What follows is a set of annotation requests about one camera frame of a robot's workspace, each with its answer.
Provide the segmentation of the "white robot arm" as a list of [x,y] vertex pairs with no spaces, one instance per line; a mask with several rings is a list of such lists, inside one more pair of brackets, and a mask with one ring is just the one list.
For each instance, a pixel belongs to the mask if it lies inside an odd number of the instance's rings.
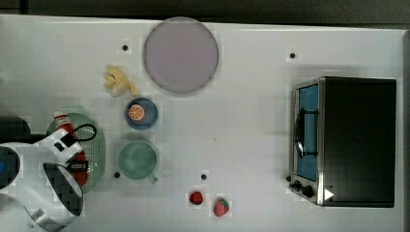
[[81,215],[83,190],[67,169],[81,147],[61,141],[1,145],[1,191],[18,201],[46,232],[60,232]]

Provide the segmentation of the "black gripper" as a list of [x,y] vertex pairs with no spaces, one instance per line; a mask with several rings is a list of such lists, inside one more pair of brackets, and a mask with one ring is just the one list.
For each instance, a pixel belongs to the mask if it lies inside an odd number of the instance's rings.
[[72,172],[72,173],[88,171],[88,161],[87,160],[66,162],[64,166],[69,172]]

